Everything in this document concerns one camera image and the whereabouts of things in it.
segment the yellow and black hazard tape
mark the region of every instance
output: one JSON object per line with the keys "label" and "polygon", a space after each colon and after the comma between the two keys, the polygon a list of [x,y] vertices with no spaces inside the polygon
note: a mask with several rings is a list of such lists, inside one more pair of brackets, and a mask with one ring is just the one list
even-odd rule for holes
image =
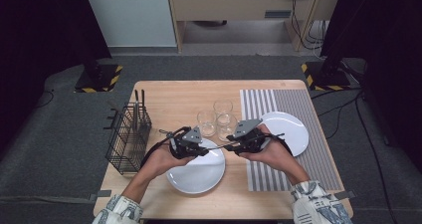
{"label": "yellow and black hazard tape", "polygon": [[351,89],[350,86],[317,86],[314,84],[314,79],[308,69],[307,64],[302,64],[302,71],[305,74],[305,78],[307,79],[307,83],[311,91],[340,91]]}
{"label": "yellow and black hazard tape", "polygon": [[84,88],[75,88],[76,93],[97,93],[97,92],[110,92],[115,86],[115,83],[117,83],[118,77],[120,76],[121,69],[123,69],[123,66],[118,65],[115,68],[114,74],[109,82],[109,85],[106,87],[101,88],[92,88],[92,87],[84,87]]}

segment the striped placemat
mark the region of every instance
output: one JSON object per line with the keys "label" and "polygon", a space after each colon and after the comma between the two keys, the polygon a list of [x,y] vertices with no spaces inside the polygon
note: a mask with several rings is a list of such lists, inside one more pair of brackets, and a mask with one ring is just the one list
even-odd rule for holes
{"label": "striped placemat", "polygon": [[[307,128],[310,142],[296,157],[311,179],[319,180],[326,190],[340,190],[336,171],[319,131],[317,116],[307,90],[241,90],[242,119],[259,118],[267,112],[286,112]],[[268,165],[247,160],[250,191],[289,191],[286,175]]]}

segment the person's left hand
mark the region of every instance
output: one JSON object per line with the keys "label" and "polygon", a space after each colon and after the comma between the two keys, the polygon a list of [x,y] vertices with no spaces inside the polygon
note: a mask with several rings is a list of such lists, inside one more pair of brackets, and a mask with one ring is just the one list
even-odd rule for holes
{"label": "person's left hand", "polygon": [[165,143],[151,154],[142,169],[145,169],[151,175],[150,178],[153,179],[172,167],[186,165],[194,158],[193,156],[182,159],[175,158],[170,152],[169,144]]}

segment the glass cup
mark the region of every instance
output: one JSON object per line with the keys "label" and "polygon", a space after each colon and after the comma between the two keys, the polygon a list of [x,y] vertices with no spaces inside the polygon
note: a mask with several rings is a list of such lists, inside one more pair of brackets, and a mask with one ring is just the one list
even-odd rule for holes
{"label": "glass cup", "polygon": [[229,139],[227,139],[227,136],[235,133],[236,127],[237,127],[237,124],[238,124],[237,119],[235,118],[234,115],[232,115],[230,113],[220,114],[217,117],[217,120],[219,119],[219,117],[222,120],[225,120],[225,122],[217,124],[218,138],[220,138],[220,140],[222,140],[222,141],[229,141]]}
{"label": "glass cup", "polygon": [[213,111],[202,111],[196,117],[198,127],[202,136],[212,136],[216,131],[215,113]]}
{"label": "glass cup", "polygon": [[232,102],[228,100],[218,100],[214,103],[214,112],[217,116],[217,124],[224,125],[230,121],[229,114],[233,110]]}

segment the person's arm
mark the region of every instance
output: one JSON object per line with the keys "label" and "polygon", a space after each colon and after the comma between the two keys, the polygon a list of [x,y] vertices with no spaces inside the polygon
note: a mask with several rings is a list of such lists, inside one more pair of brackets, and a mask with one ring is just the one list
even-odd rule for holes
{"label": "person's arm", "polygon": [[194,157],[174,158],[168,149],[168,143],[159,147],[133,177],[121,195],[115,195],[97,215],[93,224],[101,223],[139,223],[142,208],[139,203],[145,194],[149,182],[171,167],[186,165]]}
{"label": "person's arm", "polygon": [[[263,133],[270,133],[261,124],[258,128]],[[292,157],[277,140],[258,153],[242,152],[239,154],[251,161],[261,161],[274,169],[283,171],[292,183],[293,216],[295,223],[345,223],[351,224],[343,205],[322,188],[316,180],[311,180],[305,169]]]}

